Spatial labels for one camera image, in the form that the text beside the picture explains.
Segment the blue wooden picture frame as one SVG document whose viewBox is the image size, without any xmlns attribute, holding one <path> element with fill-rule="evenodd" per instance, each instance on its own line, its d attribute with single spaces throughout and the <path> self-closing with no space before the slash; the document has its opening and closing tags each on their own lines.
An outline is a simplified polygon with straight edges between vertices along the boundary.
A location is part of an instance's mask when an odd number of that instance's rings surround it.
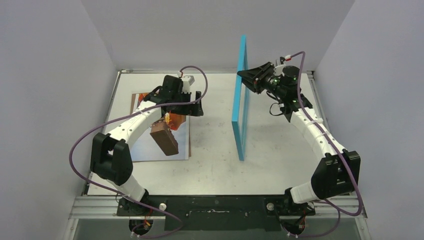
<svg viewBox="0 0 424 240">
<path fill-rule="evenodd" d="M 248 67 L 247 60 L 247 36 L 240 38 L 236 72 Z M 242 84 L 242 78 L 235 77 L 234 94 L 231 112 L 231 126 L 233 130 L 236 152 L 240 162 L 245 161 L 247 114 L 249 110 L 249 93 Z"/>
</svg>

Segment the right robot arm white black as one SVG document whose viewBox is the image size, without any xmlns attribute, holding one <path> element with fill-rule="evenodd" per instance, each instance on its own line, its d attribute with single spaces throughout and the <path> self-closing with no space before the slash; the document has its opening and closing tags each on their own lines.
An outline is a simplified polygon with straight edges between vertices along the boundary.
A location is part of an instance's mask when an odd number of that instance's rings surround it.
<svg viewBox="0 0 424 240">
<path fill-rule="evenodd" d="M 317 157 L 310 180 L 285 191 L 282 207 L 290 215 L 303 204 L 352 193 L 357 190 L 361 158 L 338 143 L 318 117 L 311 102 L 302 94 L 300 69 L 268 62 L 259 67 L 240 70 L 237 75 L 250 91 L 266 92 L 279 105 L 281 114 L 297 128 Z"/>
</svg>

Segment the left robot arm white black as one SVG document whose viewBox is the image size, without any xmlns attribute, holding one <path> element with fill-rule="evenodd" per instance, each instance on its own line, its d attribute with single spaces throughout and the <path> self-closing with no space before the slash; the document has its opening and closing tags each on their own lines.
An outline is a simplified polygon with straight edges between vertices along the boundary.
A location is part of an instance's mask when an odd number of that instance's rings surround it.
<svg viewBox="0 0 424 240">
<path fill-rule="evenodd" d="M 90 170 L 108 181 L 124 196 L 131 198 L 129 208 L 136 215 L 144 215 L 149 210 L 148 191 L 133 176 L 131 148 L 150 127 L 161 127 L 156 144 L 167 156 L 178 153 L 178 143 L 170 132 L 166 117 L 201 117 L 204 112 L 201 91 L 196 91 L 191 100 L 191 86 L 195 78 L 191 75 L 166 75 L 162 85 L 139 100 L 129 118 L 107 133 L 97 133 L 92 140 Z"/>
</svg>

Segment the hot air balloon photo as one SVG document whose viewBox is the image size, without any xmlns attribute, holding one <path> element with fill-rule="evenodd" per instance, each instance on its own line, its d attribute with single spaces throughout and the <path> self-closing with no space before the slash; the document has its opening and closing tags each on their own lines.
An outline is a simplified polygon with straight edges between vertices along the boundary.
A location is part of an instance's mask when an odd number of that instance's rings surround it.
<svg viewBox="0 0 424 240">
<path fill-rule="evenodd" d="M 130 152 L 134 162 L 188 160 L 191 156 L 190 118 L 166 113 L 144 131 Z"/>
</svg>

